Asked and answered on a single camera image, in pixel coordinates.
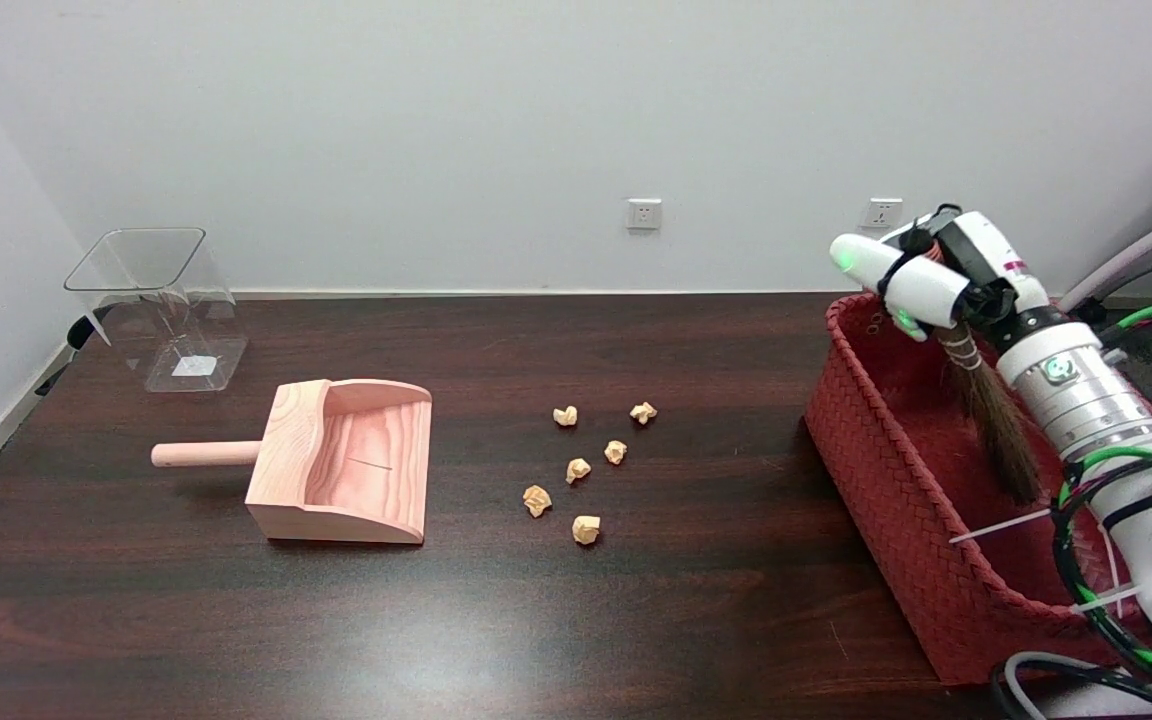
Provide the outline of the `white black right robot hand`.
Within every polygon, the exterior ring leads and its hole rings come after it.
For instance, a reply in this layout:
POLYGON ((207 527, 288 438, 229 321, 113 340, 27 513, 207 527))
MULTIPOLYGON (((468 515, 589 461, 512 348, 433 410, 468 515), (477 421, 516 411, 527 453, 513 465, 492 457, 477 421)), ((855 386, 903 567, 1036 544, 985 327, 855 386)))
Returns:
POLYGON ((919 342, 934 328, 965 325, 1007 347, 1024 336, 1029 316, 1049 305, 996 223, 952 202, 879 240, 840 234, 829 259, 919 342))

